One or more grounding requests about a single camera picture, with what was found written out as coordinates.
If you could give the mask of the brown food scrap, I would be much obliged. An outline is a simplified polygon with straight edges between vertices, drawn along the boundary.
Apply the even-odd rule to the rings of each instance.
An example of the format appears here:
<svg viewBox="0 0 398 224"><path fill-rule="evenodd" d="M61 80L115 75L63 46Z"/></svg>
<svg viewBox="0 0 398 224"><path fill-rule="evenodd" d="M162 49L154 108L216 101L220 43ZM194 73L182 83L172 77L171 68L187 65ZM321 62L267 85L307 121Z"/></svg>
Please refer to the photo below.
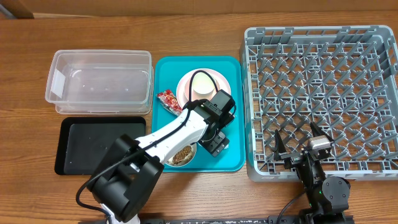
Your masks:
<svg viewBox="0 0 398 224"><path fill-rule="evenodd" d="M187 159L192 151L191 146L185 146L181 151L179 151L176 155L174 155L172 161L174 164L179 164Z"/></svg>

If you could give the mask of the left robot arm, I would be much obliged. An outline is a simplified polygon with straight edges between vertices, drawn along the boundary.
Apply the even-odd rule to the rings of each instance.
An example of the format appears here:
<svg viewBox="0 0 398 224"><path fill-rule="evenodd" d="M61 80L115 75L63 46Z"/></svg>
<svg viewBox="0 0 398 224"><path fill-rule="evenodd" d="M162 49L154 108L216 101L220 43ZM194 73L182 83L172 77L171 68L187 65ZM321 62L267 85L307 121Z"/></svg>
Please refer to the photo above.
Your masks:
<svg viewBox="0 0 398 224"><path fill-rule="evenodd" d="M85 186L107 222L131 221L148 201L165 163L184 147L199 143L216 157L229 143L221 130L232 122L235 109L232 96L220 90L211 100L188 102L175 120L152 134L117 138Z"/></svg>

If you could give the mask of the grey bowl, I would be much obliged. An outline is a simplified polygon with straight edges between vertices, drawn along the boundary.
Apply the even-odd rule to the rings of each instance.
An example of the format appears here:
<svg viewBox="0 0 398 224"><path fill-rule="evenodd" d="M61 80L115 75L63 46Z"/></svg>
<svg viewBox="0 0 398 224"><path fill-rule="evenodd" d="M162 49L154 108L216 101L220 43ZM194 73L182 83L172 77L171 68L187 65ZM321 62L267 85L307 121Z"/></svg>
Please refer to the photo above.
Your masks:
<svg viewBox="0 0 398 224"><path fill-rule="evenodd" d="M183 162L181 162L179 164L174 164L173 161L172 161L172 159L174 157L173 156L166 162L166 164L168 166L172 166L172 167L182 167L182 166L185 166L185 165L189 164L193 160L193 158L195 157L195 154L197 152L197 144L194 143L194 144L190 144L188 146L192 147L192 151L191 151L190 155L187 157L186 160L184 160Z"/></svg>

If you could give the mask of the red snack wrapper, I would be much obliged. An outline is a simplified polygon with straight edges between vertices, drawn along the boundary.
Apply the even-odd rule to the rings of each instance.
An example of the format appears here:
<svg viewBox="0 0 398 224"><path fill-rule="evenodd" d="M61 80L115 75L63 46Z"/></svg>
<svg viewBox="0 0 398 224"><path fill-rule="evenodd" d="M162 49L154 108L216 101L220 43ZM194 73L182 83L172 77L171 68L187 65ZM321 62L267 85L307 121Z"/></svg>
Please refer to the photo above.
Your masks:
<svg viewBox="0 0 398 224"><path fill-rule="evenodd" d="M156 94L160 104L170 113L179 116L182 113L182 108L178 104L177 97L171 90L165 90Z"/></svg>

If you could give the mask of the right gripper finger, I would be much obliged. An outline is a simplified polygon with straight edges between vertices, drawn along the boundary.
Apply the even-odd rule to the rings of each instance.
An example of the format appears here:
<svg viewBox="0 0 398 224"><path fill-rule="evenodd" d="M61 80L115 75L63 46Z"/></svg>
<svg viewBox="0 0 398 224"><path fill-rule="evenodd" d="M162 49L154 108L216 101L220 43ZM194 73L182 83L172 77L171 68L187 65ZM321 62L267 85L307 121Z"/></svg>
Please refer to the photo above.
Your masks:
<svg viewBox="0 0 398 224"><path fill-rule="evenodd" d="M310 123L313 137L325 136L330 142L333 142L333 138L324 132L315 122Z"/></svg>
<svg viewBox="0 0 398 224"><path fill-rule="evenodd" d="M275 137L274 153L277 155L279 155L280 153L286 153L285 145L277 129L274 131L274 137Z"/></svg>

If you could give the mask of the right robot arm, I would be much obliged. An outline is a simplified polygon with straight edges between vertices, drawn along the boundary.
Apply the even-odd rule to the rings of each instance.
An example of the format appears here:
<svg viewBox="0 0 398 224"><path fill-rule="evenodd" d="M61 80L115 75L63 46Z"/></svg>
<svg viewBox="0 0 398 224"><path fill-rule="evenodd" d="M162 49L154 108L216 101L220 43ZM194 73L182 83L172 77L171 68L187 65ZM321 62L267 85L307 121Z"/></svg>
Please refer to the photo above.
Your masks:
<svg viewBox="0 0 398 224"><path fill-rule="evenodd" d="M327 177L321 160L330 156L334 140L314 122L310 123L313 137L307 146L288 153L278 132L274 131L274 159L283 161L285 169L294 168L303 183L309 208L298 214L298 223L353 223L353 217L344 215L349 209L351 185L342 177Z"/></svg>

